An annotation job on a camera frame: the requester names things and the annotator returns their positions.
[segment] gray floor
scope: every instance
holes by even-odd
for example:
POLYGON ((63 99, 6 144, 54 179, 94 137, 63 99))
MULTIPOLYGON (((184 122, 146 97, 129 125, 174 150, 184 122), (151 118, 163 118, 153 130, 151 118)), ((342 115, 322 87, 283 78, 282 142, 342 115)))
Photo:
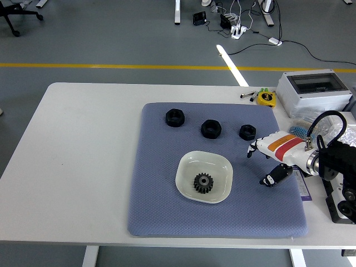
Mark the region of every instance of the gray floor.
MULTIPOLYGON (((27 7, 35 10, 38 0, 27 7)), ((232 1, 223 0, 229 9, 232 1)), ((252 1, 241 0, 243 9, 252 1)), ((306 45, 325 60, 356 62, 356 4, 342 0, 280 0, 282 39, 306 45)), ((49 0, 36 16, 11 16, 21 36, 15 38, 0 19, 0 175, 4 172, 24 130, 47 87, 54 82, 151 83, 183 85, 238 85, 229 71, 122 68, 118 65, 225 66, 216 44, 236 52, 255 43, 267 43, 259 34, 246 32, 238 41, 193 26, 192 14, 207 12, 210 29, 219 29, 218 14, 211 14, 200 0, 182 0, 181 25, 176 26, 173 0, 85 1, 49 0), (19 63, 17 67, 4 63, 19 63), (25 63, 38 63, 26 67, 25 63), (62 67, 44 64, 64 64, 62 67), (72 64, 109 65, 77 68, 72 64)), ((234 4, 233 12, 238 13, 234 4)), ((252 29, 278 37, 261 16, 253 16, 252 29)), ((246 12, 243 24, 249 25, 246 12)), ((355 65, 313 59, 293 43, 280 47, 256 46, 232 56, 251 86, 276 86, 283 71, 291 68, 333 68, 348 86, 356 85, 355 65), (245 67, 253 70, 244 71, 245 67)), ((0 266, 81 266, 85 247, 0 245, 0 266)), ((304 251, 307 266, 349 267, 339 250, 304 251)), ((159 248, 102 248, 98 266, 291 266, 287 250, 208 250, 159 248)))

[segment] yellow tape measure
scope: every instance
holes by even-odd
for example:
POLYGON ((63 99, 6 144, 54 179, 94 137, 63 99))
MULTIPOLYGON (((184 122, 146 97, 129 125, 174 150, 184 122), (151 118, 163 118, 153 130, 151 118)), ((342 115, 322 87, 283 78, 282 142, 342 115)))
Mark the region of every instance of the yellow tape measure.
POLYGON ((258 93, 257 103, 263 106, 275 107, 276 93, 268 92, 267 88, 261 88, 261 91, 258 93))

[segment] black power adapter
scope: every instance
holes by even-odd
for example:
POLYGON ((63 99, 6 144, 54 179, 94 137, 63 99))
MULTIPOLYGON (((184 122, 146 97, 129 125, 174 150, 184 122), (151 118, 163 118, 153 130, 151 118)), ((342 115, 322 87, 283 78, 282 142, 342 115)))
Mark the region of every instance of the black power adapter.
POLYGON ((193 14, 193 24, 195 26, 203 25, 206 22, 205 11, 193 14))
POLYGON ((231 22, 223 14, 220 14, 220 19, 220 26, 223 29, 231 29, 231 22))

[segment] yellow floor line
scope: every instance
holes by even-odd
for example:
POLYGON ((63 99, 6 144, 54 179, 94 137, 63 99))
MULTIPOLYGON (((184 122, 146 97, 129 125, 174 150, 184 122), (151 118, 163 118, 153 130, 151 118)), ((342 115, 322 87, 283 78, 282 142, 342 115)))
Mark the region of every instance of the yellow floor line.
MULTIPOLYGON (((111 65, 111 64, 56 64, 56 63, 0 63, 0 67, 8 68, 117 68, 137 70, 207 70, 226 71, 226 66, 181 66, 181 65, 111 65)), ((309 71, 318 68, 284 68, 284 67, 240 67, 240 71, 309 71)), ((356 73, 356 69, 334 68, 335 72, 356 73)))

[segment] transparent lid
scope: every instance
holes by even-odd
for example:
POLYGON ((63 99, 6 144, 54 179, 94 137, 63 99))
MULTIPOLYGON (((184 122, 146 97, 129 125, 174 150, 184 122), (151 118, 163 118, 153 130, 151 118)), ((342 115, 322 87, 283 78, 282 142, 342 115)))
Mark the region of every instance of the transparent lid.
POLYGON ((295 75, 287 76, 287 78, 299 95, 304 93, 348 90, 339 77, 334 73, 295 75))

